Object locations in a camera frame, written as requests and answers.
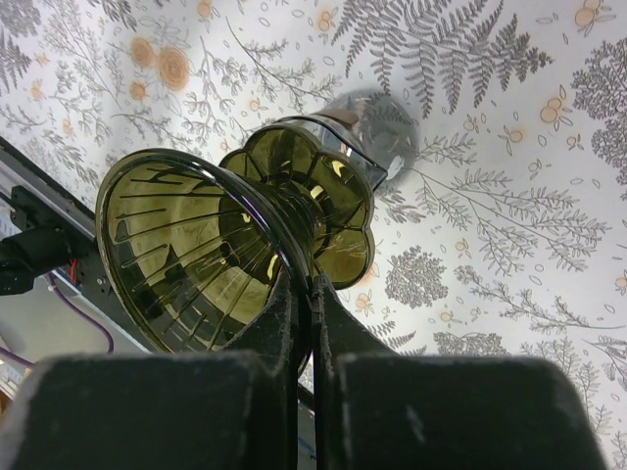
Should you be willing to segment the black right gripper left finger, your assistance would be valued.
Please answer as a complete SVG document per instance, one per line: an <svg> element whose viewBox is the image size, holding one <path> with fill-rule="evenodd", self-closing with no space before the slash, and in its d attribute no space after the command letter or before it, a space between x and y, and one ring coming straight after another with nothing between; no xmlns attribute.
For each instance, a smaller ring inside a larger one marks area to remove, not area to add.
<svg viewBox="0 0 627 470"><path fill-rule="evenodd" d="M1 424L5 469L293 469L299 300L286 275L224 349L35 366Z"/></svg>

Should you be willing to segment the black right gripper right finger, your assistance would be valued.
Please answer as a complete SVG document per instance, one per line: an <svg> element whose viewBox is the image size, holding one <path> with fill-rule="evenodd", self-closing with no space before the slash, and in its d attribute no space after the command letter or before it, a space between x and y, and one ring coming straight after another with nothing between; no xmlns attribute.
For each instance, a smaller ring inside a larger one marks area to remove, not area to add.
<svg viewBox="0 0 627 470"><path fill-rule="evenodd" d="M312 289L321 469L602 469L578 394L533 356L405 356Z"/></svg>

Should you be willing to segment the green glass coffee dripper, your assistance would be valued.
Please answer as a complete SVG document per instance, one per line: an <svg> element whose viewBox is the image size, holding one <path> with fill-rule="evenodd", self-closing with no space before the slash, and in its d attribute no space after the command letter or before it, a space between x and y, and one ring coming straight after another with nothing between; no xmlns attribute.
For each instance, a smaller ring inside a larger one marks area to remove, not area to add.
<svg viewBox="0 0 627 470"><path fill-rule="evenodd" d="M109 281L161 352L223 348L266 307L278 277L344 290L374 257L374 190L387 171L330 117L289 117L218 164L167 148L133 152L97 196Z"/></svg>

